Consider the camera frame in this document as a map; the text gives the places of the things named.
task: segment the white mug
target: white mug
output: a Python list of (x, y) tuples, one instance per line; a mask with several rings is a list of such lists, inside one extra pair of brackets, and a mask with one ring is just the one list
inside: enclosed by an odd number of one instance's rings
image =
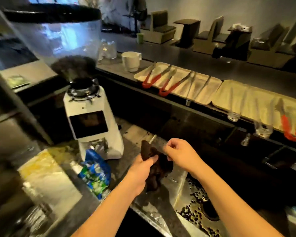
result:
[(141, 60), (141, 53), (134, 51), (127, 51), (122, 54), (123, 66), (129, 72), (138, 71)]

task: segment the left hand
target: left hand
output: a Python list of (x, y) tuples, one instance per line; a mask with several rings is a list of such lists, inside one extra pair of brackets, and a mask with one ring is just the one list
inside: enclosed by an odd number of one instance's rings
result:
[(130, 185), (135, 197), (144, 190), (146, 179), (149, 176), (150, 167), (156, 163), (157, 160), (158, 156), (155, 155), (154, 157), (143, 161), (139, 154), (129, 168), (124, 180)]

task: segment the yellow tray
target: yellow tray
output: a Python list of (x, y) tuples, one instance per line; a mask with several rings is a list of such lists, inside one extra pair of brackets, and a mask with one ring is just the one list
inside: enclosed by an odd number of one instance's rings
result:
[[(225, 111), (229, 111), (230, 109), (230, 90), (233, 87), (233, 111), (239, 113), (240, 112), (240, 105), (241, 99), (248, 88), (248, 85), (243, 83), (234, 81), (234, 80), (225, 80), (220, 88), (215, 93), (212, 103), (219, 109), (223, 109)], [(267, 91), (264, 89), (260, 89), (257, 87), (251, 86), (247, 92), (247, 97), (245, 100), (245, 105), (243, 107), (241, 116), (249, 119), (249, 120), (257, 120), (257, 111), (256, 111), (256, 102), (255, 98), (258, 99), (259, 104), (259, 112), (260, 118), (263, 124), (271, 125), (271, 110), (270, 110), (270, 103), (273, 100), (274, 105), (277, 104), (280, 98), (283, 98), (284, 101), (284, 109), (287, 113), (291, 125), (292, 131), (291, 133), (294, 135), (296, 130), (296, 99), (293, 99), (288, 96), (284, 96), (281, 94), (277, 94), (275, 92)], [(274, 123), (273, 128), (279, 131), (283, 131), (281, 118), (279, 111), (276, 111), (275, 108), (273, 109), (274, 114)]]
[[(151, 82), (152, 78), (158, 74), (160, 74), (162, 71), (166, 70), (166, 68), (169, 66), (167, 63), (158, 62), (156, 63), (155, 69), (152, 71), (148, 83)], [(190, 72), (190, 70), (172, 66), (171, 70), (177, 69), (176, 74), (171, 78), (169, 83), (166, 86), (166, 90), (169, 90), (169, 88), (180, 81), (182, 78), (187, 76)], [(144, 82), (146, 79), (146, 76), (148, 75), (150, 71), (150, 68), (146, 68), (145, 70), (137, 73), (134, 75), (134, 78), (137, 79), (140, 82)], [(161, 89), (164, 83), (166, 82), (168, 78), (169, 72), (163, 75), (156, 83), (153, 84), (154, 87)], [(183, 82), (181, 85), (179, 85), (176, 89), (174, 89), (171, 94), (180, 96), (184, 99), (188, 99), (191, 101), (194, 101), (195, 103), (201, 104), (201, 105), (207, 105), (211, 102), (215, 92), (218, 90), (219, 86), (221, 85), (222, 81), (220, 79), (217, 79), (215, 77), (211, 77), (209, 83), (204, 87), (204, 89), (199, 93), (201, 87), (205, 84), (206, 80), (208, 79), (208, 75), (204, 75), (201, 73), (196, 73), (195, 80), (191, 86), (191, 78)]]

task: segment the black display screen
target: black display screen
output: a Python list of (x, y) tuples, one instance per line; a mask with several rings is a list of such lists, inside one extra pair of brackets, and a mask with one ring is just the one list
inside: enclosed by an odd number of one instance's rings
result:
[(69, 118), (76, 138), (83, 138), (109, 131), (103, 111), (70, 116)]

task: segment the green cup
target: green cup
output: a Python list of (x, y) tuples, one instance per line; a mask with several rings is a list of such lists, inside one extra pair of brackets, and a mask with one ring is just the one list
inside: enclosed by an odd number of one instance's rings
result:
[(137, 43), (138, 44), (144, 43), (144, 34), (143, 33), (137, 33)]

